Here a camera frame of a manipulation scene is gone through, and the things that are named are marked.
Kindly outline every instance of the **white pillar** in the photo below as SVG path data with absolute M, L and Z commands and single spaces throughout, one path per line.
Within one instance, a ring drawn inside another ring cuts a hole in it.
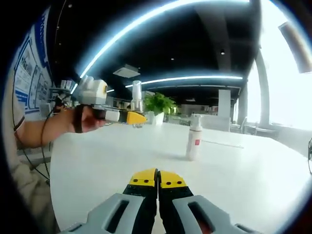
M 231 116 L 231 91 L 219 89 L 218 116 L 230 118 Z

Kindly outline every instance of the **black cable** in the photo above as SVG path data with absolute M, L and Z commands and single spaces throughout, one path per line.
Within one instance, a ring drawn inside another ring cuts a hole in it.
M 61 99 L 62 103 L 63 103 L 63 100 L 65 98 L 68 98 L 71 94 L 67 94 L 63 99 Z M 42 157 L 43 157 L 43 163 L 44 163 L 44 166 L 45 166 L 45 169 L 47 171 L 47 174 L 49 176 L 49 179 L 50 179 L 50 173 L 49 173 L 49 170 L 48 170 L 48 166 L 47 166 L 47 162 L 45 160 L 45 155 L 44 155 L 44 150 L 43 150 L 43 132 L 44 132 L 44 127 L 48 121 L 48 118 L 50 117 L 50 115 L 53 113 L 53 111 L 55 110 L 56 108 L 56 105 L 52 108 L 52 110 L 50 111 L 50 113 L 48 114 L 47 118 L 45 119 L 44 123 L 43 123 L 43 127 L 42 127 L 42 131 L 41 131 L 41 152 L 42 152 Z
M 311 158 L 312 158 L 312 138 L 311 138 L 311 140 L 309 141 L 309 144 L 308 144 L 308 166 L 309 166 L 310 174 L 312 175 L 311 168 L 310 168 Z
M 41 151 L 42 151 L 42 157 L 43 157 L 43 163 L 44 163 L 44 166 L 45 166 L 45 169 L 47 171 L 47 174 L 48 174 L 48 177 L 50 179 L 50 173 L 49 173 L 49 170 L 48 170 L 48 166 L 47 166 L 47 162 L 45 160 L 45 155 L 44 155 L 44 150 L 43 150 L 43 130 L 44 130 L 44 127 L 48 121 L 48 118 L 50 117 L 50 115 L 52 114 L 52 112 L 54 111 L 55 109 L 55 106 L 52 108 L 52 110 L 50 111 L 50 113 L 48 114 L 47 118 L 45 119 L 44 123 L 43 123 L 43 127 L 42 127 L 42 131 L 41 131 Z
M 19 135 L 17 133 L 17 129 L 16 129 L 16 125 L 15 125 L 15 120 L 14 120 L 14 85 L 15 85 L 15 76 L 13 78 L 13 90 L 12 90 L 12 119 L 13 119 L 13 127 L 14 127 L 14 132 L 15 132 L 15 137 L 17 138 L 18 142 L 21 145 L 21 149 L 23 150 L 23 153 L 25 154 L 29 164 L 40 174 L 42 175 L 44 178 L 46 178 L 47 180 L 50 180 L 48 177 L 46 177 L 43 173 L 41 173 L 34 165 L 33 163 L 30 161 L 29 157 L 27 156 L 25 149 L 24 149 L 24 145 L 23 142 L 21 141 L 21 139 L 19 138 Z

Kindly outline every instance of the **white spray bottle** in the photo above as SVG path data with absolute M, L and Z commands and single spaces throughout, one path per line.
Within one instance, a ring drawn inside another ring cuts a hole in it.
M 202 129 L 201 115 L 193 114 L 189 132 L 189 140 L 186 148 L 186 158 L 190 161 L 195 160 L 199 154 Z

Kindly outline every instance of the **black ceiling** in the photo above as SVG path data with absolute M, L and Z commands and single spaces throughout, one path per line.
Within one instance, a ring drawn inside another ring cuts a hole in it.
M 116 33 L 139 16 L 168 2 L 115 0 L 108 4 L 67 0 L 52 5 L 48 48 L 55 83 L 73 78 L 75 73 L 80 75 Z M 240 76 L 244 79 L 193 79 L 143 86 L 145 90 L 162 92 L 178 103 L 194 98 L 193 103 L 207 105 L 217 103 L 217 90 L 228 86 L 232 99 L 236 100 L 257 52 L 260 18 L 259 0 L 182 6 L 130 31 L 113 44 L 87 74 L 105 80 L 115 90 L 110 95 L 123 99 L 131 98 L 131 90 L 124 86 L 134 79 Z M 124 64 L 140 68 L 141 75 L 134 79 L 113 75 Z

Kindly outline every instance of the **poster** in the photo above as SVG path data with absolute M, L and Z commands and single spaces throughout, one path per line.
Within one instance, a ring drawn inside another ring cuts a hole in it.
M 18 51 L 14 88 L 18 101 L 25 107 L 25 117 L 40 118 L 40 104 L 47 103 L 52 86 L 46 50 L 46 27 L 49 9 L 32 26 Z

